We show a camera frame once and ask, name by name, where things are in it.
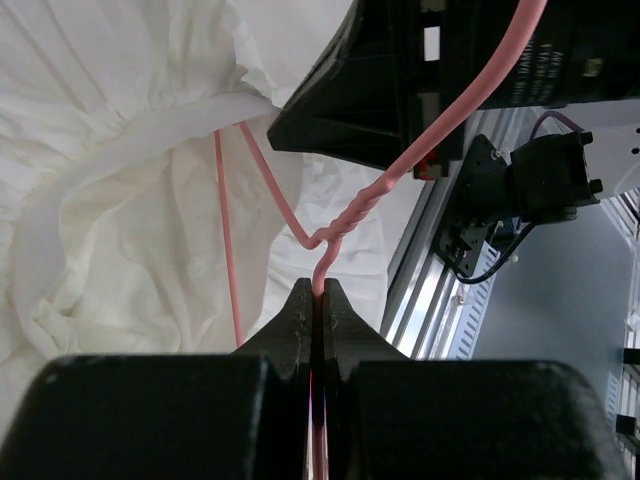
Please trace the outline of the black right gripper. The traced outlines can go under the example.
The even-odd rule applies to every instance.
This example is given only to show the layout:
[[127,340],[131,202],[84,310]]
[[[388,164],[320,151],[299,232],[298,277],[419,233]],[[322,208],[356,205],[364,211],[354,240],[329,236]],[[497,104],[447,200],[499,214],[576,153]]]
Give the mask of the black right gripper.
[[406,140],[398,178],[477,110],[565,107],[639,96],[636,1],[389,4]]

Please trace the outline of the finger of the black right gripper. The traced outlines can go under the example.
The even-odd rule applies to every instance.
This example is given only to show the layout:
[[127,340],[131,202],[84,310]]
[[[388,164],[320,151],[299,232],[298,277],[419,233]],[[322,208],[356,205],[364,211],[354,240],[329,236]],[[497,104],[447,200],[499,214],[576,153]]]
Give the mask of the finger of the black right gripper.
[[354,1],[268,129],[276,151],[387,168],[401,151],[386,1]]

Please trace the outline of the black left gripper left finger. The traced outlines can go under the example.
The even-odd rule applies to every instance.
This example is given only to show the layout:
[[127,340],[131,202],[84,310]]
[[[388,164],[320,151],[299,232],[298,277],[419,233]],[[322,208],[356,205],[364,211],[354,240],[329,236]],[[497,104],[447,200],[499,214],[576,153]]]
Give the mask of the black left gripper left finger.
[[46,364],[1,445],[5,479],[301,479],[311,284],[229,354],[74,355]]

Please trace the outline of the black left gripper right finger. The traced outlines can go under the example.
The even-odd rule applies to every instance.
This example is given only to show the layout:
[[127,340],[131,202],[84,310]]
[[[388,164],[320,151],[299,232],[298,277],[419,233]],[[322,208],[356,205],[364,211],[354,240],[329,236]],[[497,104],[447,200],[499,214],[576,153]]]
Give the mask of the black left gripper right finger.
[[323,294],[332,479],[624,479],[601,403],[570,366],[411,360]]

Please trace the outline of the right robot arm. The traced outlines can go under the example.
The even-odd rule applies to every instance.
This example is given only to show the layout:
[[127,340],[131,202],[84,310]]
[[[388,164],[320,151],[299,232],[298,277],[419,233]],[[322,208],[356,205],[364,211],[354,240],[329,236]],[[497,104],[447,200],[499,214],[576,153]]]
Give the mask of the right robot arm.
[[[268,130],[279,151],[318,153],[385,170],[481,72],[512,20],[513,1],[356,1]],[[639,5],[550,1],[518,61],[485,99],[485,110],[603,105],[639,96]],[[595,204],[612,174],[587,162],[595,134],[532,132],[506,159],[462,127],[414,167],[445,177],[461,162],[434,239],[464,282],[490,230],[573,220]]]

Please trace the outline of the white skirt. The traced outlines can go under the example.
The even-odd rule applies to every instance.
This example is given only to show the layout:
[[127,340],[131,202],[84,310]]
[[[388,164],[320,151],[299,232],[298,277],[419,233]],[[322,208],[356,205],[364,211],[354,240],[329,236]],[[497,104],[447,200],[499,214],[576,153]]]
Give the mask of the white skirt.
[[377,176],[266,131],[345,1],[1,5],[1,397],[55,356],[214,352],[320,258],[295,239]]

